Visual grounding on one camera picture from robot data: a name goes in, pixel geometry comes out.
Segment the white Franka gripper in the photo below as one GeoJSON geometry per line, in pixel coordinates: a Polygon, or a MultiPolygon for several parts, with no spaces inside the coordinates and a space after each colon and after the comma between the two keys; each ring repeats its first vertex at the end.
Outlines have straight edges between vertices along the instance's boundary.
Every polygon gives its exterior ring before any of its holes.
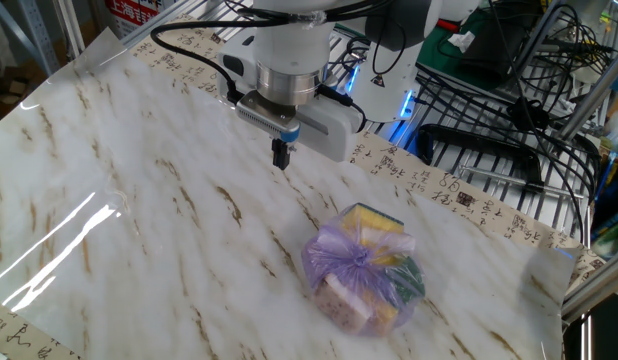
{"type": "Polygon", "coordinates": [[[239,92],[239,118],[272,137],[273,165],[285,170],[297,143],[335,161],[352,151],[363,115],[347,96],[325,83],[329,72],[288,76],[254,58],[253,33],[228,40],[216,59],[239,92]]]}

